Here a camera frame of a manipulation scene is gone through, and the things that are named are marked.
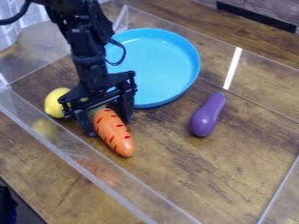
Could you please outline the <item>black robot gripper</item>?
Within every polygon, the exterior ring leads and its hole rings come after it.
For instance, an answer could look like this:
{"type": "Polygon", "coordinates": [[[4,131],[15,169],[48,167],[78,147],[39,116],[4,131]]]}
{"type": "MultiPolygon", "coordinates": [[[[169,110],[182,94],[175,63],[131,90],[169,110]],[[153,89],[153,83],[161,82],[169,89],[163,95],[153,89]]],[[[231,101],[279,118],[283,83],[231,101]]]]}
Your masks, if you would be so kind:
{"type": "Polygon", "coordinates": [[[130,123],[135,111],[135,71],[110,73],[100,77],[96,89],[88,89],[80,83],[64,96],[59,98],[63,114],[70,119],[74,116],[90,137],[96,136],[94,124],[86,110],[110,103],[118,103],[118,110],[124,123],[130,123]]]}

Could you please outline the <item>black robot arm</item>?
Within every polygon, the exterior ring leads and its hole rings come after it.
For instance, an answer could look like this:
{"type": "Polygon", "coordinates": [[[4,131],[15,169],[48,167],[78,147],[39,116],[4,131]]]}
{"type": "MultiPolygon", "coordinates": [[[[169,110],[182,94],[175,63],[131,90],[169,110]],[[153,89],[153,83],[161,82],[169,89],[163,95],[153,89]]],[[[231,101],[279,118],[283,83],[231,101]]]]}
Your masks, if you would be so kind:
{"type": "Polygon", "coordinates": [[[120,117],[132,119],[136,83],[132,71],[110,73],[106,44],[112,39],[112,23],[98,0],[32,0],[44,6],[70,44],[71,59],[79,75],[78,86],[59,98],[63,114],[75,119],[91,137],[96,135],[88,112],[110,102],[116,103],[120,117]]]}

